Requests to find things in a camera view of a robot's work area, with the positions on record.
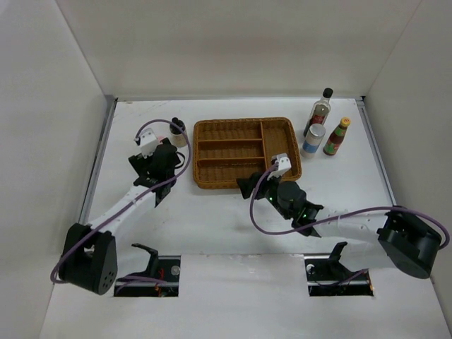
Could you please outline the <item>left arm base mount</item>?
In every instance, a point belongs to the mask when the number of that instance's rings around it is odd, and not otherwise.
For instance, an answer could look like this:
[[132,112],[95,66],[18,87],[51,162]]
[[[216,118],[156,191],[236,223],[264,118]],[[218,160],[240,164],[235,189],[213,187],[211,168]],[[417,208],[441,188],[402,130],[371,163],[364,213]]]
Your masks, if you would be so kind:
[[134,243],[146,266],[142,270],[119,276],[114,284],[114,297],[177,297],[181,275],[181,256],[161,256],[158,250]]

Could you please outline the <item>red chili sauce bottle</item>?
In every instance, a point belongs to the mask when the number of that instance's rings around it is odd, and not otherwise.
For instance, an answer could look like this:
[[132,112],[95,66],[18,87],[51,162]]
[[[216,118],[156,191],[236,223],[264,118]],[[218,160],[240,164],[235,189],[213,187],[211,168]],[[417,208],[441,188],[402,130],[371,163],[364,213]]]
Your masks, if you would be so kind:
[[342,144],[347,129],[351,124],[351,119],[348,117],[343,117],[340,123],[336,126],[334,131],[330,134],[326,144],[323,147],[323,153],[328,156],[334,156],[340,145]]

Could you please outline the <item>black-capped small spice bottle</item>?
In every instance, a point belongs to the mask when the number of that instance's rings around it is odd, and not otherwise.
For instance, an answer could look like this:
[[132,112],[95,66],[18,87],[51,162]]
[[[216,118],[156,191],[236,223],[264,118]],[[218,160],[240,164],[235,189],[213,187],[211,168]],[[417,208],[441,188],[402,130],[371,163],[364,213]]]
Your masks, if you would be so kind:
[[186,146],[187,142],[183,133],[186,132],[185,124],[182,120],[173,117],[172,124],[169,126],[169,131],[172,135],[172,144],[178,148],[183,148]]

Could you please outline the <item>silver-lid white blue jar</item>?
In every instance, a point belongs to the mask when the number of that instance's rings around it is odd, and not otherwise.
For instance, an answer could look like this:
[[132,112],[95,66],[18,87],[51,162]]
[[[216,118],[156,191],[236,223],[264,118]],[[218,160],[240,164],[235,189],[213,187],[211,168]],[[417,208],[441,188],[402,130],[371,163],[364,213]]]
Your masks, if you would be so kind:
[[304,137],[302,149],[300,150],[301,156],[313,158],[319,149],[325,133],[326,129],[322,124],[312,124]]

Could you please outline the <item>tall black-capped sauce bottle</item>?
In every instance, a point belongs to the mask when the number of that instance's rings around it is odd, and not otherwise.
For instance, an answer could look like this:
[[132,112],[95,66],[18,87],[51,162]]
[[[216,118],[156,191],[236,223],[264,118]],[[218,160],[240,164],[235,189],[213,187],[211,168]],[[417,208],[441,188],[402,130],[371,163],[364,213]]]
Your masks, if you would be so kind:
[[316,101],[311,109],[307,124],[304,128],[303,137],[307,135],[307,132],[312,124],[324,125],[327,116],[331,111],[330,99],[332,96],[332,88],[325,88],[323,90],[320,100]]

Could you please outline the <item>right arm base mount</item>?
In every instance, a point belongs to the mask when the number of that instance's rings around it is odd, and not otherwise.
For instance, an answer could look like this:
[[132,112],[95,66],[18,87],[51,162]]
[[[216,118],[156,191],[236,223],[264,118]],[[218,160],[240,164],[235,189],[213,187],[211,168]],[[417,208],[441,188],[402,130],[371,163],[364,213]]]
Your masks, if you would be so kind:
[[304,260],[307,289],[310,297],[373,297],[370,277],[366,270],[352,272],[339,262],[347,242],[339,242],[325,256]]

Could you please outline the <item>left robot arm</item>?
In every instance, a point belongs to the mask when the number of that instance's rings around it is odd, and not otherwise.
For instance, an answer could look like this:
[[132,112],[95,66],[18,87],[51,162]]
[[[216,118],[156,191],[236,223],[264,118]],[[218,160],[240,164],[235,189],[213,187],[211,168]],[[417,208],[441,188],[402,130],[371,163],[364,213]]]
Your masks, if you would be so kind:
[[176,183],[175,170],[180,168],[182,158],[167,138],[158,141],[149,155],[132,155],[129,163],[138,178],[106,213],[86,225],[76,222],[69,228],[50,280],[105,294],[118,273],[119,233],[166,198]]

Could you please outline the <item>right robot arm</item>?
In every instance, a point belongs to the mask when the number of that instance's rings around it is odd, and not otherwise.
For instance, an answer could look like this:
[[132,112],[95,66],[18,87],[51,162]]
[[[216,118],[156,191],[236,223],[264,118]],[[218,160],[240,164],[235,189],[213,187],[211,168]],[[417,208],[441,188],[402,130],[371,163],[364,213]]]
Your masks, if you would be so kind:
[[380,206],[354,212],[334,211],[314,204],[296,182],[284,182],[273,172],[238,179],[242,197],[254,203],[266,199],[291,233],[340,239],[326,259],[329,274],[344,279],[373,268],[397,268],[406,275],[429,278],[436,255],[450,242],[433,218],[402,206]]

